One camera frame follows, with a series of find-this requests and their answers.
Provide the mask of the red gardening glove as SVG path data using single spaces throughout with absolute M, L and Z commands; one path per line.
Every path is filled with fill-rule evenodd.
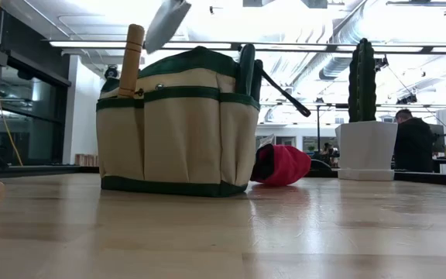
M 309 173 L 311 158 L 290 145 L 273 144 L 274 135 L 256 140 L 256 159 L 250 181 L 282 187 Z

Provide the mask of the green cactus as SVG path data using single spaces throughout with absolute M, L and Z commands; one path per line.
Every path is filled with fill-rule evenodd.
M 372 43 L 362 38 L 349 65 L 349 122 L 376 120 L 376 71 Z

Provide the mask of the white hexagonal plant pot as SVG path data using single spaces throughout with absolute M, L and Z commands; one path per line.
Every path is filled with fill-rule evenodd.
M 397 124 L 353 122 L 335 129 L 339 160 L 338 178 L 350 181 L 392 181 L 392 158 Z

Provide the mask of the narrow trowel wooden handle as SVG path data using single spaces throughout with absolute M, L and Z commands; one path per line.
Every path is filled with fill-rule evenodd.
M 153 53 L 168 43 L 190 8 L 187 0 L 163 0 L 147 29 L 144 50 Z

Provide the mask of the person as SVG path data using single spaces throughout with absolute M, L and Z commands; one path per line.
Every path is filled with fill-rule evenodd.
M 433 133 L 421 118 L 413 117 L 409 109 L 401 109 L 396 115 L 397 134 L 393 151 L 396 170 L 433 172 Z

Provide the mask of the silver ventilation duct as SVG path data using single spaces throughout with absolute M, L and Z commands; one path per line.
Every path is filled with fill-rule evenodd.
M 355 35 L 349 35 L 349 33 L 354 29 L 354 25 L 359 21 L 360 13 L 364 9 L 365 3 L 368 0 L 356 1 L 357 6 L 354 7 L 354 9 L 333 29 L 333 33 L 328 39 L 329 43 L 352 44 L 359 40 L 359 38 L 355 38 Z M 303 81 L 308 81 L 311 78 L 318 78 L 319 73 L 331 61 L 332 58 L 332 53 L 316 53 L 293 80 L 293 87 L 298 89 Z

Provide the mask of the long ceiling light strip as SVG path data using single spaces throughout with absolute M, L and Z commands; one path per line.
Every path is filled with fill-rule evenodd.
M 125 41 L 100 40 L 49 40 L 52 47 L 61 49 L 92 49 L 120 50 L 126 47 Z M 163 45 L 160 50 L 189 50 L 198 46 L 210 50 L 240 50 L 246 43 L 242 42 L 200 42 L 173 41 Z M 294 53 L 350 53 L 355 50 L 355 44 L 333 43 L 253 43 L 258 51 L 263 52 L 294 52 Z M 403 45 L 403 44 L 373 44 L 376 53 L 386 54 L 423 54 L 446 55 L 446 45 Z

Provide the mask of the wide trowel wooden handle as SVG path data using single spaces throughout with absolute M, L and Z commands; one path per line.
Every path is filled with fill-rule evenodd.
M 136 91 L 144 34 L 145 30 L 142 26 L 136 24 L 129 25 L 122 64 L 122 75 L 119 82 L 118 95 L 120 97 L 132 98 Z

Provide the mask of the black aluminium table frame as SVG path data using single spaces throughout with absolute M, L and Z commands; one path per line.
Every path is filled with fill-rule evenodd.
M 60 165 L 37 167 L 10 167 L 5 162 L 0 163 L 0 177 L 3 174 L 13 176 L 44 175 L 44 174 L 74 174 L 92 173 L 98 174 L 99 167 L 81 167 L 78 165 Z M 446 174 L 417 173 L 409 171 L 394 171 L 395 181 L 420 182 L 426 184 L 446 185 Z M 168 195 L 193 195 L 204 197 L 228 197 L 242 193 L 248 187 L 250 180 L 245 177 L 243 182 L 228 182 L 220 178 L 216 182 L 165 182 L 148 181 L 145 178 L 130 178 L 126 174 L 103 174 L 99 177 L 100 186 L 104 190 L 145 192 Z

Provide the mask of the beige green canvas gardening bag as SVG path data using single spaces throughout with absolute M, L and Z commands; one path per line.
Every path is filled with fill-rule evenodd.
M 199 46 L 140 71 L 132 98 L 109 78 L 96 104 L 100 176 L 250 180 L 260 106 L 235 91 L 238 70 L 238 59 Z

